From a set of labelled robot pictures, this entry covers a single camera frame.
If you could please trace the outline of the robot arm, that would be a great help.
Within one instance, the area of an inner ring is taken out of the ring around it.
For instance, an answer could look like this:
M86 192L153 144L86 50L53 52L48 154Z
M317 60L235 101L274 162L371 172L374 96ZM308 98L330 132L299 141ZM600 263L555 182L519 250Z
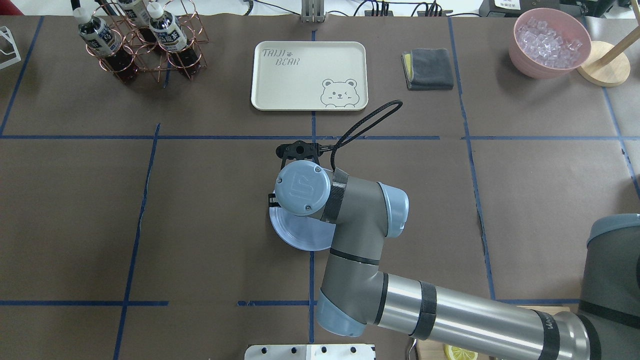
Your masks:
M286 212L335 225L317 301L330 333L359 337L375 325L503 360L639 358L637 213L595 221L578 310L549 314L381 271L385 240L409 216L397 187L300 160L282 166L274 196Z

